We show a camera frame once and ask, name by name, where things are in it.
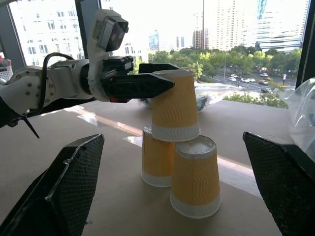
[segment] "white cup base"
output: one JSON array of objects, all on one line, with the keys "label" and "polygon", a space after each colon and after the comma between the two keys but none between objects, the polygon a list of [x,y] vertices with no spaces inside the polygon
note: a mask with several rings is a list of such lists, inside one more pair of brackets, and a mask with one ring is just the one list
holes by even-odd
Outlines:
[{"label": "white cup base", "polygon": [[203,206],[193,206],[185,204],[179,201],[171,192],[170,201],[172,207],[181,215],[192,218],[192,219],[202,219],[215,214],[221,206],[221,195],[219,195],[211,202]]},{"label": "white cup base", "polygon": [[144,170],[142,170],[141,178],[148,185],[158,187],[158,188],[168,188],[172,185],[172,176],[157,177],[157,176],[148,175],[147,173],[144,172]]},{"label": "white cup base", "polygon": [[152,123],[152,136],[165,142],[185,142],[195,139],[200,134],[199,124],[185,127],[162,127]]}]

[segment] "paper cup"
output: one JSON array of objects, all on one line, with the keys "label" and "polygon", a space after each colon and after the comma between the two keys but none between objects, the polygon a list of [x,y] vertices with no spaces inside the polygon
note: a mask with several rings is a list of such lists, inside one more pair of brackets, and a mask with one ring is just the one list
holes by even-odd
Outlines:
[{"label": "paper cup", "polygon": [[197,102],[193,76],[186,70],[154,72],[175,82],[175,87],[151,99],[152,135],[167,142],[198,137]]},{"label": "paper cup", "polygon": [[180,214],[194,219],[216,213],[221,205],[215,142],[199,136],[175,144],[171,204]]},{"label": "paper cup", "polygon": [[175,144],[153,138],[151,125],[143,128],[141,177],[155,187],[172,184]]}]

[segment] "black cable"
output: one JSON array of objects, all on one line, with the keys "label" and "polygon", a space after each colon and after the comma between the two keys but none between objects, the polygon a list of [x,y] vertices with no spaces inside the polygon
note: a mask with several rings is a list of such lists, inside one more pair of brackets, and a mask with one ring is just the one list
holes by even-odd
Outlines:
[{"label": "black cable", "polygon": [[48,67],[48,61],[50,58],[52,57],[64,57],[67,58],[69,60],[74,60],[74,58],[66,55],[66,54],[62,54],[62,53],[51,53],[48,54],[45,59],[44,59],[44,63],[43,63],[43,68],[42,68],[42,77],[41,77],[41,90],[40,90],[40,100],[39,100],[39,105],[38,108],[32,112],[32,116],[36,116],[39,115],[41,113],[41,111],[44,108],[44,104],[45,104],[45,96],[46,96],[46,82],[47,82],[47,67]]}]

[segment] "building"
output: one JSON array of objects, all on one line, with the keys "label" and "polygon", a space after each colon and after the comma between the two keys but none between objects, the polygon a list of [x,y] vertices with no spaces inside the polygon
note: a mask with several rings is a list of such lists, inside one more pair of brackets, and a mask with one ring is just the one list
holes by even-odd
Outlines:
[{"label": "building", "polygon": [[252,0],[199,0],[194,14],[193,46],[230,50],[238,45],[254,45],[252,33],[256,5]]},{"label": "building", "polygon": [[245,3],[246,0],[214,0],[212,6],[207,6],[206,10],[212,12],[210,48],[228,51],[244,43],[248,11]]},{"label": "building", "polygon": [[288,53],[301,47],[309,0],[287,4],[285,0],[260,1],[256,40],[263,52],[271,48]]},{"label": "building", "polygon": [[[20,0],[11,3],[10,8],[27,65],[42,66],[52,52],[84,58],[74,1]],[[60,59],[51,58],[49,64]]]},{"label": "building", "polygon": [[149,48],[151,51],[171,51],[176,47],[174,32],[154,30],[149,34]]},{"label": "building", "polygon": [[158,44],[158,31],[155,30],[149,35],[149,47],[151,51],[158,51],[159,44]]},{"label": "building", "polygon": [[185,36],[176,36],[176,47],[174,47],[174,50],[179,51],[183,48],[186,48],[186,44],[185,44]]},{"label": "building", "polygon": [[197,11],[194,13],[194,31],[192,36],[192,46],[194,48],[209,49],[210,37],[209,37],[209,23],[211,22],[208,13],[205,11],[205,0],[202,0],[197,4]]}]

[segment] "plastic bag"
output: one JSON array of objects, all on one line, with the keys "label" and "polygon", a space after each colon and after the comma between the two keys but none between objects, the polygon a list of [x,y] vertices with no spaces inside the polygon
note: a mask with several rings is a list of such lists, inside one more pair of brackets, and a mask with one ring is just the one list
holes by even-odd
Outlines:
[{"label": "plastic bag", "polygon": [[[199,84],[194,83],[195,93],[197,99],[197,110],[202,111],[208,105],[215,104],[223,100],[226,96],[229,96],[235,91],[240,91],[242,87],[235,87],[233,85],[225,84]],[[151,108],[150,99],[143,98],[138,99],[140,106]]]},{"label": "plastic bag", "polygon": [[315,79],[309,79],[284,99],[292,121],[290,135],[315,162]]}]

